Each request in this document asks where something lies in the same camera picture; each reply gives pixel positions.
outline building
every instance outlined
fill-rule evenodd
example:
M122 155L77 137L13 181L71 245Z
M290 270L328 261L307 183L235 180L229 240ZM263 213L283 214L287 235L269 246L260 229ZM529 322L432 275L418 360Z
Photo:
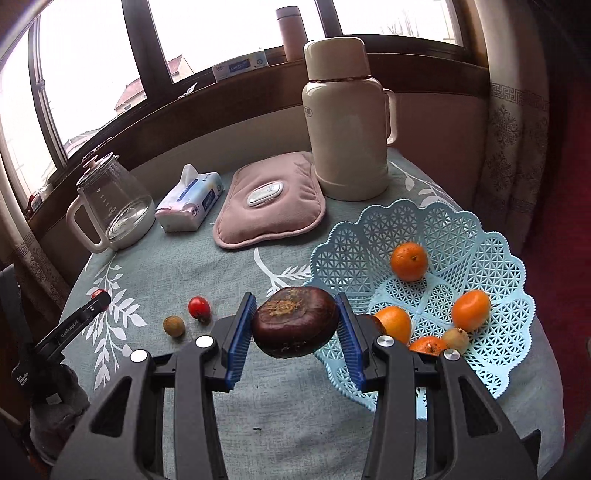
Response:
M182 54L175 59L168 61L168 69L173 77L173 82L178 82L194 73ZM120 115L134 105L140 103L145 98L146 94L144 92L142 81L140 79L135 79L133 82L125 86L125 90L117 101L114 110L117 112L117 115Z
M64 150L66 150L66 155L68 155L68 158L70 158L76 150L84 145L99 130L100 128L97 128L96 130L88 130L88 132L76 135L74 138L71 138L66 143L64 143Z

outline glass kettle handle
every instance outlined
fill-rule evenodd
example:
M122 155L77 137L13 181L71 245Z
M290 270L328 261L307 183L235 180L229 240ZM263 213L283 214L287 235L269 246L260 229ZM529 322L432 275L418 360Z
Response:
M80 243L82 243L82 245L84 245L92 253L100 254L101 252L107 250L107 248L113 247L113 245L111 242L109 242L105 238L105 234L100 230L100 227L98 226L98 221L96 220L96 218L92 214L92 212L88 211L88 209L86 209L86 212L88 213L88 217L90 218L90 221L92 222L92 226L95 228L96 232L99 234L100 242L97 244L94 243L82 231L82 228L80 228L80 225L78 225L74 216L76 215L76 212L80 209L80 207L83 205L84 205L84 201L82 200L82 197L80 197L80 195L78 195L76 197L76 200L74 200L72 202L72 204L68 207L68 211L66 213L66 222L69 225L70 229L72 230L72 233L74 233L74 236L80 241Z

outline black clamp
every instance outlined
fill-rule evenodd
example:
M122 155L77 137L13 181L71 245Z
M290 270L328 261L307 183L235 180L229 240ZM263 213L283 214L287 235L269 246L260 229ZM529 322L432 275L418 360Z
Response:
M55 401L53 397L59 388L53 378L54 367L64 360L61 351L100 312L109 307L111 297L107 292L99 293L36 345L22 311L21 291L14 274L14 265L6 267L0 273L0 302L18 347L19 363L12 370L12 378L33 396L34 402Z
M426 479L537 480L540 432L520 440L456 351L411 352L380 335L372 317L356 316L344 294L335 300L349 375L361 391L378 392L363 480L413 478L417 387L427 391ZM228 392L240 380L255 311L246 294L236 315L179 352L133 352L79 422L51 478L161 479L164 388L174 387L178 480L226 479L212 392Z
M256 299L176 353L136 350L79 421L56 463L54 480L160 479L164 389L174 388L178 479L227 478L212 392L229 392L242 375Z
M413 478L417 387L427 393L426 479L537 480L540 431L520 440L457 351L409 351L381 336L370 316L355 315L345 294L335 300L349 376L362 392L378 392L363 480Z

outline chestnut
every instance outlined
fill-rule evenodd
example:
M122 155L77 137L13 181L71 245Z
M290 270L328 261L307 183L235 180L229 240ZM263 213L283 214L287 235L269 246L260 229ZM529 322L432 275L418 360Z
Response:
M328 292L316 287L286 287L256 311L252 336L267 355L304 356L330 340L339 318L339 309Z

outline table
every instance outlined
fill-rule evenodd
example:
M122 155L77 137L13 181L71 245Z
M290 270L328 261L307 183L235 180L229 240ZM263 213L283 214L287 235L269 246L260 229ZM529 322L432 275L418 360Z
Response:
M389 205L400 198L419 205L454 201L422 171L389 149L391 185L369 202L327 199L324 220L313 231L255 248L224 251L213 242L212 225L222 197L197 232L165 233L155 222L134 246L92 255L67 301L62 319L90 299L96 287L111 289L107 321L88 327L64 351L66 363L92 396L116 374L124 357L137 348L153 356L176 351L207 333L191 319L187 302L208 298L213 318L233 314L246 291L261 304L284 286L304 283L314 247L332 227L356 221L368 205ZM229 187L232 173L222 175ZM162 330L165 317L185 319L187 333L172 339ZM561 455L564 445L562 386L556 360L538 319L531 326L532 347L511 372L499 403L521 437L542 431L539 472ZM274 359L252 343L242 380L230 394L215 394L217 424L230 479L359 479L367 453L373 414L341 396L313 356ZM163 451L165 474L174 475L173 392L165 395ZM426 424L417 427L415 477L424 475Z

